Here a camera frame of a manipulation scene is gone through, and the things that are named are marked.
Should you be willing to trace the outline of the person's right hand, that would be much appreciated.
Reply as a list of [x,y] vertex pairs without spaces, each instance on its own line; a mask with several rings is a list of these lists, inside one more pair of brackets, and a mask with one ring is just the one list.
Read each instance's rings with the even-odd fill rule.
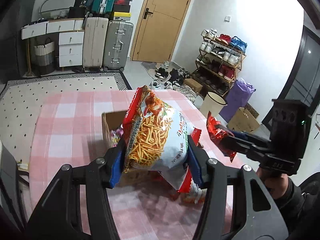
[[289,187],[289,178],[287,174],[272,174],[271,171],[258,168],[257,176],[264,183],[273,199],[281,198]]

